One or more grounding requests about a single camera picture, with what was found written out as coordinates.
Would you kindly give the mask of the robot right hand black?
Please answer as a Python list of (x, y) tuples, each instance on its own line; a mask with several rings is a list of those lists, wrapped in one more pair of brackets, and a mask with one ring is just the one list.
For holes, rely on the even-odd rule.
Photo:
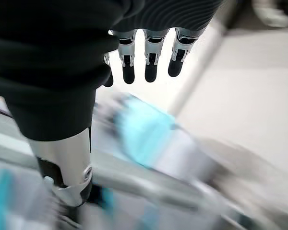
[(80, 224), (78, 207), (96, 201), (91, 125), (96, 90), (109, 86), (105, 55), (128, 49), (133, 31), (204, 32), (218, 0), (0, 0), (0, 96), (28, 139), (43, 177)]

